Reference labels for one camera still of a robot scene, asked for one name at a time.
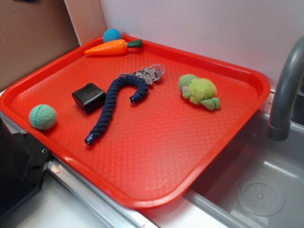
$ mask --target gray faucet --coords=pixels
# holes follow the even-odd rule
[[[304,125],[304,36],[291,50],[281,73],[270,112],[267,135],[288,138],[290,121]]]

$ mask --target stainless steel sink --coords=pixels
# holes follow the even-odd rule
[[[268,119],[256,113],[186,193],[228,227],[304,227],[304,128],[275,142]]]

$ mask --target toy carrot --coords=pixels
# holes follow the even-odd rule
[[[126,42],[124,39],[117,39],[103,43],[85,51],[87,55],[118,55],[127,52],[128,48],[141,48],[143,42],[141,39],[132,42]]]

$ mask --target plastic tray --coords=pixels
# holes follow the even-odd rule
[[[124,36],[126,41],[135,38]],[[253,70],[143,41],[142,49],[118,56],[85,56],[95,39],[17,82],[0,98],[0,109],[59,159],[121,204],[140,209],[182,195],[256,112],[270,93],[269,82]],[[107,91],[119,73],[153,64],[166,72],[145,100],[131,104],[135,87],[118,94],[109,128],[93,146],[84,139],[101,108],[86,114],[72,93],[87,83]],[[210,79],[221,108],[209,111],[182,98],[184,74]],[[57,112],[57,123],[38,131],[29,113],[39,104]]]

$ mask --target keys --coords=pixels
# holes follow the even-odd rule
[[[121,76],[135,75],[142,78],[148,85],[152,85],[153,82],[160,80],[161,76],[165,73],[166,67],[162,64],[155,64],[148,68],[144,68],[140,71],[136,71],[130,74],[119,74]]]

